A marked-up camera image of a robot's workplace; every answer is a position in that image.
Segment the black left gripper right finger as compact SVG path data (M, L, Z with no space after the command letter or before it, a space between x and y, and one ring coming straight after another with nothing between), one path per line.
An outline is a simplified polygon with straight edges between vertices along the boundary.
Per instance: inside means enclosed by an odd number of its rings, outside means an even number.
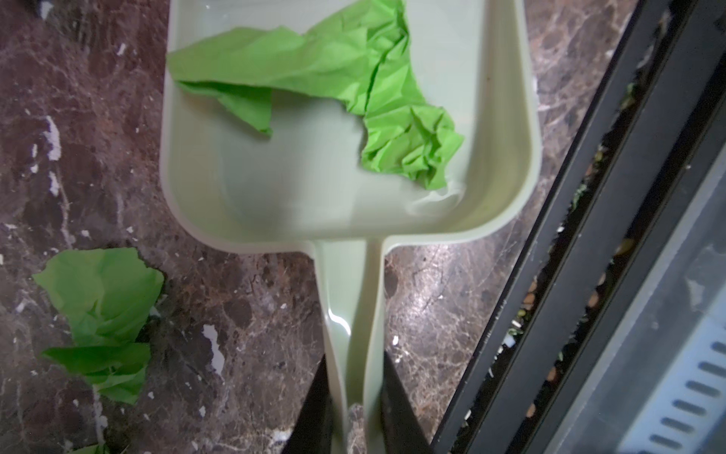
M394 363L384 353L381 420L387 454L431 454Z

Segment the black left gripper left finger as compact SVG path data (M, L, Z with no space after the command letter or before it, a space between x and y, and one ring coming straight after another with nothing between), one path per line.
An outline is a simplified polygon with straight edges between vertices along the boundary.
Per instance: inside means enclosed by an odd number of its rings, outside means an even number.
M333 400L323 357L282 454L330 454L333 419Z

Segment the light green plastic dustpan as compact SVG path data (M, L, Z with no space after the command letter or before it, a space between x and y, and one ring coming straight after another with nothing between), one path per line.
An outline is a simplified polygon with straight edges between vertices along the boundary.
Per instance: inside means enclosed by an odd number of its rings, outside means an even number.
M303 34L355 2L174 1L168 53L241 26ZM314 262L331 453L346 450L355 404L368 450L387 453L385 255L493 234L524 207L542 162L523 3L402 2L415 79L464 138L442 189L363 168L363 120L337 100L276 90L264 135L213 98L181 89L168 66L164 74L161 184L180 225L221 251L300 252Z

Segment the green paper scrap far left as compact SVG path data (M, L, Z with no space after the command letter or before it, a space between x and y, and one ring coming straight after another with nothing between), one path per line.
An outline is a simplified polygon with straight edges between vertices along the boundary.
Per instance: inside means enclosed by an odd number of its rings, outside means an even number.
M111 451L105 444L96 444L92 446L85 446L84 448L79 448L73 451L70 451L68 454L110 454Z

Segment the green paper scrap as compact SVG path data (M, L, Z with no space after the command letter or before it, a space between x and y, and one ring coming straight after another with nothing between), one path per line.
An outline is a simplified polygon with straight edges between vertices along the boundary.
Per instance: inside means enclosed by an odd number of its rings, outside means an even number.
M213 98L264 135L276 90L337 100L363 120L363 168L438 190L464 138L425 99L410 45L404 2L357 1L303 34L241 26L168 53L166 65L181 89Z
M146 381L150 346L137 338L161 295L164 274L134 248L68 250L32 279L64 316L70 347L43 357L81 376L100 395L134 405Z
M105 444L96 444L92 446L85 446L84 448L79 448L73 451L70 451L68 454L110 454L111 451Z

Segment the green paper scrap middle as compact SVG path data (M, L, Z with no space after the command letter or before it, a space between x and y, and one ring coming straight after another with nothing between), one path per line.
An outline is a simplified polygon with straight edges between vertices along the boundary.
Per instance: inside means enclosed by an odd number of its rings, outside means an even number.
M137 338L161 295L164 274L134 248L68 250L32 279L64 316L70 347L43 357L81 376L100 395L134 405L146 381L150 346Z

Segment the green paper scrap front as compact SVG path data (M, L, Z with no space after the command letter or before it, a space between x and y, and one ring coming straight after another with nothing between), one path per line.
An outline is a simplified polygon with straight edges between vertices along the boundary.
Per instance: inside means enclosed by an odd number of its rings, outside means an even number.
M181 89L213 98L264 135L276 90L337 100L363 120L363 168L438 190L464 138L425 99L410 45L404 2L357 1L303 34L241 26L168 53L166 65Z

